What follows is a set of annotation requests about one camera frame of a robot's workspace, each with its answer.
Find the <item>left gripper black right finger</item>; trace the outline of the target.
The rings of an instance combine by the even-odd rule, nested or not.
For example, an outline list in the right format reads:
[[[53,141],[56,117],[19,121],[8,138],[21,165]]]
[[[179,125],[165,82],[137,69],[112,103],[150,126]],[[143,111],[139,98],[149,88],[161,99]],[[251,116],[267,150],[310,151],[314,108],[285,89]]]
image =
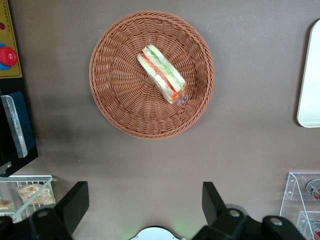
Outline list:
[[[204,181],[202,184],[202,211],[207,224],[211,226],[225,209],[235,209],[237,212],[247,215],[247,211],[243,207],[231,203],[225,204],[214,184]]]

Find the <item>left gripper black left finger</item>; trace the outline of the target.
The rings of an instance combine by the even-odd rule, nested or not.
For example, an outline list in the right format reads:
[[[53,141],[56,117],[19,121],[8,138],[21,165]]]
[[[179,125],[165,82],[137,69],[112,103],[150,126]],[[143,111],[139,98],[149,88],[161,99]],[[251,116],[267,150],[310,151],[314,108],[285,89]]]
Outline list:
[[[33,240],[72,240],[90,206],[87,181],[77,182],[53,208],[42,208],[30,218]]]

